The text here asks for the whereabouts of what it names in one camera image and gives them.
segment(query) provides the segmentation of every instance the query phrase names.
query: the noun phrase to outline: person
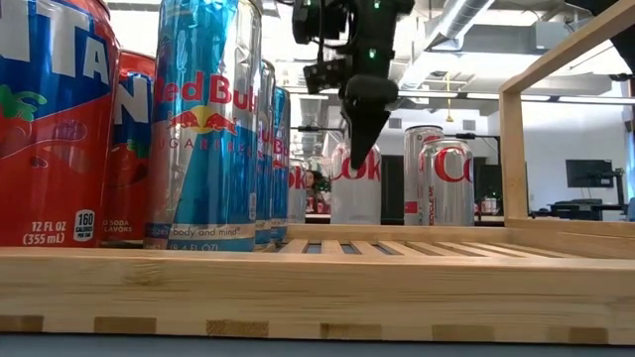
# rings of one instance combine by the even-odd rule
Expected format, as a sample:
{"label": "person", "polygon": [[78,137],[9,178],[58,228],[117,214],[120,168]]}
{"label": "person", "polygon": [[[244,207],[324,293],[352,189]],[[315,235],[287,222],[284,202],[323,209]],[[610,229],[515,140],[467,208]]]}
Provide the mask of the person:
{"label": "person", "polygon": [[323,175],[320,172],[307,171],[307,213],[318,212],[318,202],[323,201],[323,197],[318,190],[318,184],[322,179]]}

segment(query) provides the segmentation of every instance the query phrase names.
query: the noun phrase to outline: calorie label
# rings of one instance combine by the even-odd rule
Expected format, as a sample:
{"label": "calorie label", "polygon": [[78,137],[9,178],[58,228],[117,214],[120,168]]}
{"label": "calorie label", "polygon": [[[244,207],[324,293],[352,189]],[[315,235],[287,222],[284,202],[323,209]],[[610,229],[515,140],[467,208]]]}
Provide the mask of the calorie label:
{"label": "calorie label", "polygon": [[75,226],[73,237],[77,242],[87,242],[92,239],[95,232],[95,212],[83,209],[75,214]]}

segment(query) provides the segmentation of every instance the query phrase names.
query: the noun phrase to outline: red bull logo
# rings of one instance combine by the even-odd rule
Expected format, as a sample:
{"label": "red bull logo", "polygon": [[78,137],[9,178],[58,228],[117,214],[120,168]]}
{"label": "red bull logo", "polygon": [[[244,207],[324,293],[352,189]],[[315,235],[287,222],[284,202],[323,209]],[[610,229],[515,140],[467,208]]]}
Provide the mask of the red bull logo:
{"label": "red bull logo", "polygon": [[180,127],[192,129],[199,134],[207,134],[212,131],[225,131],[231,135],[238,134],[235,120],[229,120],[204,105],[198,105],[177,115],[168,112],[168,121],[168,129]]}
{"label": "red bull logo", "polygon": [[[208,86],[209,95],[203,100],[203,86]],[[249,112],[254,112],[258,97],[254,95],[254,88],[249,87],[247,93],[242,93],[237,89],[232,89],[232,83],[228,78],[220,74],[210,74],[205,78],[202,71],[197,71],[194,81],[186,81],[183,86],[179,86],[175,82],[168,82],[162,78],[157,78],[155,86],[155,102],[170,103],[177,99],[183,101],[197,101],[217,104],[229,104]]]}

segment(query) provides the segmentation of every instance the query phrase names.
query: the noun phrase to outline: red soda can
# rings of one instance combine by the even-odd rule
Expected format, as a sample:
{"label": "red soda can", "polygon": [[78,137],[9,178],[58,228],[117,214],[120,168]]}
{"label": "red soda can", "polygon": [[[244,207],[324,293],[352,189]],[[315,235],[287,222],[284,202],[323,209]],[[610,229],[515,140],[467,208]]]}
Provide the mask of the red soda can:
{"label": "red soda can", "polygon": [[457,139],[432,140],[420,154],[425,187],[424,225],[474,224],[473,156],[467,143]]}
{"label": "red soda can", "polygon": [[419,185],[419,153],[430,140],[444,137],[437,125],[418,125],[404,135],[404,225],[423,224],[423,188]]}
{"label": "red soda can", "polygon": [[109,19],[98,0],[0,1],[0,246],[102,237],[119,60]]}
{"label": "red soda can", "polygon": [[106,182],[106,241],[143,241],[154,75],[153,58],[121,53]]}

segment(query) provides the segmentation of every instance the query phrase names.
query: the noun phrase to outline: black cable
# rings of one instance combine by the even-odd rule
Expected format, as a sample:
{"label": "black cable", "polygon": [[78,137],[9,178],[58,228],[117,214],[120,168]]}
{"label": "black cable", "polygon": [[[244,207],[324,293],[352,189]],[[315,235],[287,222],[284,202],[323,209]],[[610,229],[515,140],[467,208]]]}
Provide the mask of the black cable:
{"label": "black cable", "polygon": [[326,0],[319,0],[319,43],[317,44],[317,62],[324,61],[324,27],[325,18],[324,10],[326,9]]}

